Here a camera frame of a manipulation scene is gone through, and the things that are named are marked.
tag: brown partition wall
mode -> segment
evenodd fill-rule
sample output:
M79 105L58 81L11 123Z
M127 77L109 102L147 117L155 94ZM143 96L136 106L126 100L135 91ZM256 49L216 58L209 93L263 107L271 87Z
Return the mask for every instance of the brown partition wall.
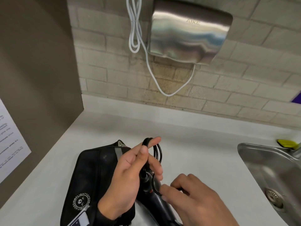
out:
M66 0L0 0L0 98L32 151L2 207L83 111Z

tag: white paper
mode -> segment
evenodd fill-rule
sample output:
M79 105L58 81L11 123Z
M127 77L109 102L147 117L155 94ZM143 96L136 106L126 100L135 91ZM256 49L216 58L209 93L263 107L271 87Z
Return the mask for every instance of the white paper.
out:
M30 153L28 145L0 99L0 183Z

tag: sink drain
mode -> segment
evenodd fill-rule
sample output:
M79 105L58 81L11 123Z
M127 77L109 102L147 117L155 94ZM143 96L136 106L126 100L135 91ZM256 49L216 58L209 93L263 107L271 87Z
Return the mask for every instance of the sink drain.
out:
M270 203L272 203L275 207L279 209L283 209L283 201L280 195L276 191L266 188L265 196L268 198Z

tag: sink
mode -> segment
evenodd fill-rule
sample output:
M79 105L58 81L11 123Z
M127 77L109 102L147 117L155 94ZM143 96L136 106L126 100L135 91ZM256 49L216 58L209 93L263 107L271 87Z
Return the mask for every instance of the sink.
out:
M301 162L284 148L241 143L238 153L265 197L289 226L301 225Z

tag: fingernail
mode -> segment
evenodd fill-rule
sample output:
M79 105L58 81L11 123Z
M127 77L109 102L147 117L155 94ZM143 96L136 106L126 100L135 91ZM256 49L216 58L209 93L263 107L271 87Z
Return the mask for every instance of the fingernail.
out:
M148 152L148 149L145 146L141 146L140 153L145 154L146 152Z

